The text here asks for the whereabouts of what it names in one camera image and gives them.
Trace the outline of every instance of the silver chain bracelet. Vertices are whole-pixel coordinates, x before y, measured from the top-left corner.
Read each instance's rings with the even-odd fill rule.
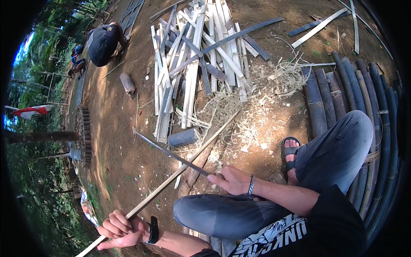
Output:
[[[252,194],[252,192],[253,192],[253,188],[254,188],[254,179],[255,179],[254,175],[253,175],[253,174],[251,174],[251,181],[250,181],[250,187],[249,187],[249,189],[248,189],[248,194]]]

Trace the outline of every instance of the person in black shirt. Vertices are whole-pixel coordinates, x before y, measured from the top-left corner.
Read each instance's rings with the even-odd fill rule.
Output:
[[[123,30],[117,22],[102,25],[90,30],[86,43],[88,55],[97,67],[103,67],[109,62],[117,60],[112,56],[117,48],[117,43],[125,49],[128,46],[128,38],[124,38]]]
[[[368,154],[372,131],[367,115],[355,110],[306,145],[286,138],[288,185],[250,179],[229,165],[221,171],[224,179],[208,175],[229,195],[182,197],[174,204],[174,217],[209,236],[243,239],[230,257],[359,256],[365,251],[365,228],[344,194]],[[130,223],[120,211],[98,231],[113,238],[99,250],[151,240],[148,223],[138,217]],[[161,228],[155,245],[182,256],[219,256],[197,237]]]

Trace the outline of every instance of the flag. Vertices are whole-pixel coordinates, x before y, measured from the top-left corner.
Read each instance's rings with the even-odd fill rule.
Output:
[[[15,110],[12,112],[12,114],[18,117],[22,117],[26,120],[31,120],[31,116],[33,114],[48,114],[48,112],[51,110],[53,106],[54,106],[53,104],[48,104],[48,105],[28,107],[28,108],[23,108],[20,110]]]

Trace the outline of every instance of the faded denim jeans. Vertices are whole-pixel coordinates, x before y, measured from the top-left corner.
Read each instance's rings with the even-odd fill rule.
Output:
[[[373,137],[371,120],[363,112],[347,113],[322,136],[297,152],[296,176],[300,187],[322,193],[337,184],[346,194],[368,154]],[[253,195],[196,194],[178,199],[178,223],[208,236],[243,239],[290,212]]]

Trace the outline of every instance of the right hand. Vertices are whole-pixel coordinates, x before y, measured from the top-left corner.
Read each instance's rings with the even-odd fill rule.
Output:
[[[245,172],[235,168],[233,165],[225,166],[221,169],[224,179],[210,174],[208,180],[233,195],[247,194],[250,187],[251,177]]]
[[[150,237],[150,226],[138,216],[128,221],[125,213],[115,210],[103,225],[97,228],[100,235],[111,238],[97,246],[98,250],[134,246],[138,242],[147,242]]]

